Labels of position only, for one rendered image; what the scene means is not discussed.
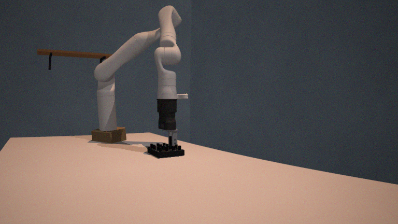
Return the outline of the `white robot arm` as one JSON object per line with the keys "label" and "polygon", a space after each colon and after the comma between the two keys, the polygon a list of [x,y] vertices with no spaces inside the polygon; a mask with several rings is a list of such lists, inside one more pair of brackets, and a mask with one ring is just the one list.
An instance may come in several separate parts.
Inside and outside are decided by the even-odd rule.
{"label": "white robot arm", "polygon": [[176,73],[164,69],[163,65],[177,65],[181,60],[175,33],[175,28],[181,23],[181,17],[173,6],[165,6],[159,11],[158,18],[160,28],[135,34],[95,68],[94,77],[98,80],[97,107],[100,131],[117,129],[114,73],[159,38],[160,47],[154,52],[158,86],[176,86]]}

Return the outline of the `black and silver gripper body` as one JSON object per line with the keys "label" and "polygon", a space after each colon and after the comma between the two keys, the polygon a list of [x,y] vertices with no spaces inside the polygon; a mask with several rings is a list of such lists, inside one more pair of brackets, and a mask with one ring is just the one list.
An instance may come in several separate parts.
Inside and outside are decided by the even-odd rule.
{"label": "black and silver gripper body", "polygon": [[177,94],[176,86],[158,86],[159,129],[176,129],[177,100],[183,99],[188,99],[188,95]]}

